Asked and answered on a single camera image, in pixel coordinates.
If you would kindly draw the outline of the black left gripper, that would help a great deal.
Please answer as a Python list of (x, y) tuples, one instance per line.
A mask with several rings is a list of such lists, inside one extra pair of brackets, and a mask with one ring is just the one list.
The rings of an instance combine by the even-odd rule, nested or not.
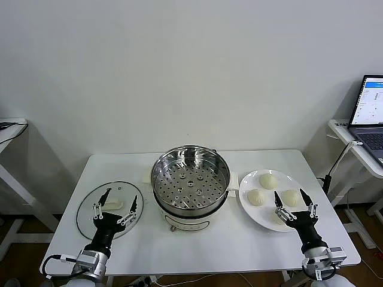
[(90, 251), (100, 252), (104, 255), (111, 254), (111, 244), (115, 234), (124, 231), (126, 226), (130, 225), (132, 221), (136, 219), (136, 210), (138, 207), (138, 196), (136, 195), (129, 209), (129, 213), (125, 216), (122, 217), (108, 212), (102, 214), (102, 208), (107, 201), (110, 191), (111, 188), (107, 188), (98, 202), (93, 204), (93, 223), (96, 227), (96, 233), (89, 244)]

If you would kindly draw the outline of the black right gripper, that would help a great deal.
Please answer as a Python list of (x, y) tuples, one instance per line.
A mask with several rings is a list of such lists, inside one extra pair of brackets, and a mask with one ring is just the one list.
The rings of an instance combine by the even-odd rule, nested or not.
[(314, 248), (325, 248), (326, 243), (317, 233), (315, 224), (318, 221), (317, 204), (314, 204), (310, 196), (300, 189), (300, 194), (307, 207), (305, 211), (289, 212), (283, 207), (282, 200), (277, 191), (274, 191), (275, 213), (288, 227), (295, 229), (302, 242), (301, 251), (309, 251)]

